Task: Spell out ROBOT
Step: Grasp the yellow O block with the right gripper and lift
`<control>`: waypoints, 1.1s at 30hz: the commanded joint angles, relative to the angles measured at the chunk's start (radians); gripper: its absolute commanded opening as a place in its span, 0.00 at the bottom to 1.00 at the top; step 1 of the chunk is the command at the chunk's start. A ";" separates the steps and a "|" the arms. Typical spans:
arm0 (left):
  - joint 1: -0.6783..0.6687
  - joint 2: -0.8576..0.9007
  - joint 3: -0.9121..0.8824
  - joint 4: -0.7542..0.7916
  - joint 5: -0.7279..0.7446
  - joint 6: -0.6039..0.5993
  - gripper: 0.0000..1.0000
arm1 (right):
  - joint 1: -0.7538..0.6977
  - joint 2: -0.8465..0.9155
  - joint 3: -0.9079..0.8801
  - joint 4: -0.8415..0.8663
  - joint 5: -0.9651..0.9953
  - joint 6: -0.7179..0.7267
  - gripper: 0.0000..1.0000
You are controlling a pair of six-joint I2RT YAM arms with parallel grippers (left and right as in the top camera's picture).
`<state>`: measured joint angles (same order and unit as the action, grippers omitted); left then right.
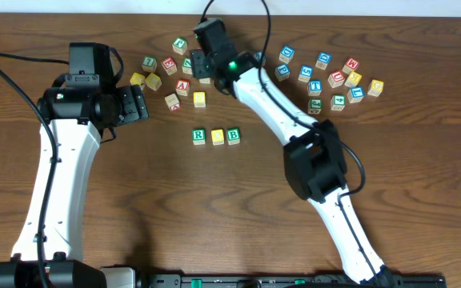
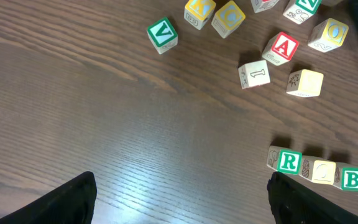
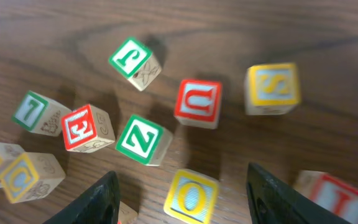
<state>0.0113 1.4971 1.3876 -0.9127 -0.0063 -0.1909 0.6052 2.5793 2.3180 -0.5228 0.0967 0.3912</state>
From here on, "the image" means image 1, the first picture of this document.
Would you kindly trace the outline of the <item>green R letter block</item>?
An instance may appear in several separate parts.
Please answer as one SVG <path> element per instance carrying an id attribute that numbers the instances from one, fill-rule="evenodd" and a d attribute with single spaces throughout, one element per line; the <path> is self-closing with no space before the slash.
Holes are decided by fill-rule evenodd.
<path id="1" fill-rule="evenodd" d="M 204 145 L 206 143 L 206 133 L 204 129 L 192 130 L 192 141 L 197 145 Z"/>

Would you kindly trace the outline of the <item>yellow O letter block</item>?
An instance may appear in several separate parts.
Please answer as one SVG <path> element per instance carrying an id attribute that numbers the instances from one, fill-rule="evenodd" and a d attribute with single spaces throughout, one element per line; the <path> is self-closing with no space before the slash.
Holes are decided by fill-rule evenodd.
<path id="1" fill-rule="evenodd" d="M 223 129 L 212 130 L 210 134 L 214 146 L 223 145 L 225 143 L 225 133 Z"/>

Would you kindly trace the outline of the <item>green B letter block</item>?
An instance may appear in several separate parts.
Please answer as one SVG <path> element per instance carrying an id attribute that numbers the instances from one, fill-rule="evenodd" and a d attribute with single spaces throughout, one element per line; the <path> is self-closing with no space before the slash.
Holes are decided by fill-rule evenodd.
<path id="1" fill-rule="evenodd" d="M 226 131 L 226 138 L 229 145 L 236 145 L 241 142 L 239 128 L 232 128 Z"/>

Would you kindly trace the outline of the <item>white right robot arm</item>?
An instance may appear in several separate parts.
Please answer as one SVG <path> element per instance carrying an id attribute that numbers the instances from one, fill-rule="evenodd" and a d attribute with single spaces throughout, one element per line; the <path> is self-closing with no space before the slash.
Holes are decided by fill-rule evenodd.
<path id="1" fill-rule="evenodd" d="M 372 248 L 351 204 L 344 155 L 357 156 L 334 124 L 301 111 L 269 79 L 260 60 L 238 52 L 222 19 L 202 17 L 194 34 L 200 47 L 190 52 L 193 75 L 211 78 L 217 90 L 252 109 L 275 134 L 288 184 L 323 220 L 345 275 L 362 287 L 397 286 L 400 281 Z"/>

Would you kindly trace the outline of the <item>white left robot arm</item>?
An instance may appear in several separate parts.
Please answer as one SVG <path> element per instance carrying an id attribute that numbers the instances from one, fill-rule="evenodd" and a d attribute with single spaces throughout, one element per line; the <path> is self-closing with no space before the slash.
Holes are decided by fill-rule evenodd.
<path id="1" fill-rule="evenodd" d="M 113 47 L 73 42 L 66 64 L 33 102 L 1 69 L 0 76 L 41 123 L 41 152 L 25 224 L 10 260 L 0 262 L 0 287 L 145 287 L 133 266 L 83 263 L 82 216 L 94 157 L 105 130 L 148 119 L 142 87 L 119 87 Z"/>

